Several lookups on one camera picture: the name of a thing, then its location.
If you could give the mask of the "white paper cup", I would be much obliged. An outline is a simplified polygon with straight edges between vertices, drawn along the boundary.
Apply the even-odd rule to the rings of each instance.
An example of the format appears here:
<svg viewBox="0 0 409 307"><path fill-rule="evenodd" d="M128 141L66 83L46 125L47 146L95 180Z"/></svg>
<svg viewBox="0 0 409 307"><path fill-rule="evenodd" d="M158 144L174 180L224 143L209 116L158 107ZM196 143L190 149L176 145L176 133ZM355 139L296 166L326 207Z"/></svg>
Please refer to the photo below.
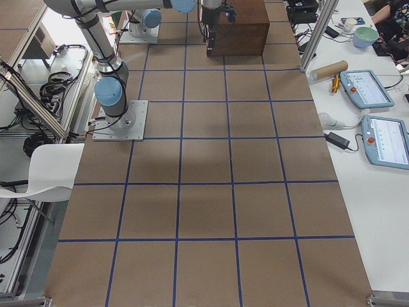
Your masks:
<svg viewBox="0 0 409 307"><path fill-rule="evenodd" d="M343 32L344 33L351 33L353 28L357 25L357 20L354 18L347 18L344 21L343 25Z"/></svg>

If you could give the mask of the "yellow utility knife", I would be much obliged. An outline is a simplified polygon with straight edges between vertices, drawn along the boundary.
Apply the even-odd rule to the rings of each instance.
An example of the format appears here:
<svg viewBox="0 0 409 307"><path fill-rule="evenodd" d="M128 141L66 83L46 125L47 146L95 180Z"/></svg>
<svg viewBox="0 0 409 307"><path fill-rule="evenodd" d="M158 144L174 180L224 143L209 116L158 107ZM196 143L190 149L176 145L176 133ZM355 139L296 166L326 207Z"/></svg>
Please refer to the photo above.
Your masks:
<svg viewBox="0 0 409 307"><path fill-rule="evenodd" d="M332 80L332 87L331 87L332 93L337 93L339 89L339 83L340 83L340 76L339 74L336 74Z"/></svg>

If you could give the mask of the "aluminium frame post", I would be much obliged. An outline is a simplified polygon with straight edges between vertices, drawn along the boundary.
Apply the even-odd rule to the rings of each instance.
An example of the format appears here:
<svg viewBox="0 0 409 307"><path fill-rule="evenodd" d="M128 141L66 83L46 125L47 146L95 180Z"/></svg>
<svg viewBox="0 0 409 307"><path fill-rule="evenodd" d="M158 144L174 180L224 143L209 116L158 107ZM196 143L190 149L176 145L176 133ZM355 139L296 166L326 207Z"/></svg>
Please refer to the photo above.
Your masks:
<svg viewBox="0 0 409 307"><path fill-rule="evenodd" d="M316 25L314 27L311 38L308 41L305 52L301 58L299 69L301 72L306 72L307 67L313 59L314 53L318 48L320 40L323 36L323 33L328 26L328 23L334 14L334 11L338 5L338 0L328 0L323 2L323 8L318 17Z"/></svg>

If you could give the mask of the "black power adapter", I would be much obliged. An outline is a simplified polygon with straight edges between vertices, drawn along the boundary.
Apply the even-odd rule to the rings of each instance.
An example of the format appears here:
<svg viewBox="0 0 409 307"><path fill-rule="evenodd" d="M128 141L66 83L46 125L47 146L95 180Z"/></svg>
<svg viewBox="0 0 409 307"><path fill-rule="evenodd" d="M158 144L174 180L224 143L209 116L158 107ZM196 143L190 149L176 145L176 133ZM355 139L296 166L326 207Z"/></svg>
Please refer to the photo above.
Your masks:
<svg viewBox="0 0 409 307"><path fill-rule="evenodd" d="M328 134L325 134L325 140L343 150L347 149L350 144L349 140L341 137L340 135L334 132L329 132Z"/></svg>

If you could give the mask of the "blue teach pendant near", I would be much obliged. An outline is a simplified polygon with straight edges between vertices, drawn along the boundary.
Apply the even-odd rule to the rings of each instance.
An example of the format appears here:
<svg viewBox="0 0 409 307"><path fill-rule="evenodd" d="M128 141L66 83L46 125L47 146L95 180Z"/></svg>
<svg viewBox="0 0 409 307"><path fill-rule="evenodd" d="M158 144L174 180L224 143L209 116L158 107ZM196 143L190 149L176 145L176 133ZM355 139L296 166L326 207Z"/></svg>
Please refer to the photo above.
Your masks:
<svg viewBox="0 0 409 307"><path fill-rule="evenodd" d="M361 129L371 164L408 169L408 132L403 120L365 115Z"/></svg>

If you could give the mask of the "blue teach pendant far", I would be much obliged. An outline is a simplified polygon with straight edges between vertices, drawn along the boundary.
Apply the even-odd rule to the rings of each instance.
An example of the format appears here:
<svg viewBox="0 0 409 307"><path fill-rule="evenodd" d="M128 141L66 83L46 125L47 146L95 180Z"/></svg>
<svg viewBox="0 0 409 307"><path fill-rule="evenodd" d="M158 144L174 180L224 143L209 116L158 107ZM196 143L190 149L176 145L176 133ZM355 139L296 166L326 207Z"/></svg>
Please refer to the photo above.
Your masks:
<svg viewBox="0 0 409 307"><path fill-rule="evenodd" d="M359 109L394 106L394 101L372 70L342 71L340 79L346 94Z"/></svg>

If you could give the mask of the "cardboard tube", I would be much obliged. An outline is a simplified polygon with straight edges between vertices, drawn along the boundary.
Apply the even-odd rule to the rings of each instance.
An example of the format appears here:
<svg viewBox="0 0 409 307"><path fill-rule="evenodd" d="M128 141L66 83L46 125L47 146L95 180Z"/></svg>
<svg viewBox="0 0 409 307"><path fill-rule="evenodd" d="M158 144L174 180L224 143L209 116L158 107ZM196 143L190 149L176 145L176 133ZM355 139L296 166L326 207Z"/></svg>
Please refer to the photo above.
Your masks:
<svg viewBox="0 0 409 307"><path fill-rule="evenodd" d="M320 68L311 70L310 80L318 81L324 78L331 77L342 71L347 70L348 66L349 66L348 62L345 60L342 60L342 61L338 61L333 64L326 65L324 67L320 67Z"/></svg>

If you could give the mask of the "green bowl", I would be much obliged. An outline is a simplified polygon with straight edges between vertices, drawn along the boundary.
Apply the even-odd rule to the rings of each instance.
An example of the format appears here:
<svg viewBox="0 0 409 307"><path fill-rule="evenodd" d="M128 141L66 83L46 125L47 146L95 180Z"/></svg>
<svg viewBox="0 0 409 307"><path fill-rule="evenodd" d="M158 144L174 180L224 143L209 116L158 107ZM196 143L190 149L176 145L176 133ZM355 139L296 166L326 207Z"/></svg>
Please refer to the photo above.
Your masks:
<svg viewBox="0 0 409 307"><path fill-rule="evenodd" d="M374 44L379 39L379 37L380 35L375 29L369 27L360 27L355 30L352 41L353 45L356 48L363 49Z"/></svg>

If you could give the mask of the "blue teach pendant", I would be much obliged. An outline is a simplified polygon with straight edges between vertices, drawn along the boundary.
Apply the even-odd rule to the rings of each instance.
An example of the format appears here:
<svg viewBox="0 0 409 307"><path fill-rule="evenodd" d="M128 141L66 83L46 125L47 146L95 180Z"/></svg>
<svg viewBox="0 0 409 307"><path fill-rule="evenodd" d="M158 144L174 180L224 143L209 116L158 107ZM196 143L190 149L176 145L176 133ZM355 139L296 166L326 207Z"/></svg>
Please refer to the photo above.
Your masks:
<svg viewBox="0 0 409 307"><path fill-rule="evenodd" d="M346 94L359 109L394 106L394 101L372 70L342 71L340 79Z"/></svg>
<svg viewBox="0 0 409 307"><path fill-rule="evenodd" d="M408 169L408 132L403 120L365 115L361 129L371 164Z"/></svg>

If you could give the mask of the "black smartphone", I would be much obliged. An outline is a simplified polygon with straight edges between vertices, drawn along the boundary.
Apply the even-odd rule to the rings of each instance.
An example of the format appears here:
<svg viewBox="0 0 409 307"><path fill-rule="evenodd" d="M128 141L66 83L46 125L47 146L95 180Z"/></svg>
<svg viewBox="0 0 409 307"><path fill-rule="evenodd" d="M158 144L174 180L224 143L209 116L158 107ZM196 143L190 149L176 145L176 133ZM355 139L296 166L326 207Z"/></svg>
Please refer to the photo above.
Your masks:
<svg viewBox="0 0 409 307"><path fill-rule="evenodd" d="M335 29L332 29L330 26L325 28L325 34L327 34L331 38L337 38L339 36L339 32Z"/></svg>

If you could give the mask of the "dark wooden drawer box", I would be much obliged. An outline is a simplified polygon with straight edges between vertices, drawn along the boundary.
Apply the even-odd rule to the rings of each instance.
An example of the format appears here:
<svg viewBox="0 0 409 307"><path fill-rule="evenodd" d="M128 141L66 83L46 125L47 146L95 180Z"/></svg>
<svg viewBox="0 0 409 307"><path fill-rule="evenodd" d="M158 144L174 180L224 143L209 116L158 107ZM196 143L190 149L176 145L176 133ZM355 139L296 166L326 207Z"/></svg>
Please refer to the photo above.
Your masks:
<svg viewBox="0 0 409 307"><path fill-rule="evenodd" d="M206 55L217 56L261 56L270 26L264 1L228 1L236 12L234 22L221 13L216 25L215 41L206 44Z"/></svg>

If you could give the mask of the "white chair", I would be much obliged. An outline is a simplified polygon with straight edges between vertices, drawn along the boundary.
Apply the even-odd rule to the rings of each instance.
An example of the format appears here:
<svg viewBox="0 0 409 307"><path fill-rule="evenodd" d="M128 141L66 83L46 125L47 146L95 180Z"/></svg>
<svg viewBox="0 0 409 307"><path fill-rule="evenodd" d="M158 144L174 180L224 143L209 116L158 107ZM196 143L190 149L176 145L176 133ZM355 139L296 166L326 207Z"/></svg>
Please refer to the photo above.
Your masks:
<svg viewBox="0 0 409 307"><path fill-rule="evenodd" d="M84 144L47 144L32 154L27 191L1 189L2 198L59 202L70 199Z"/></svg>

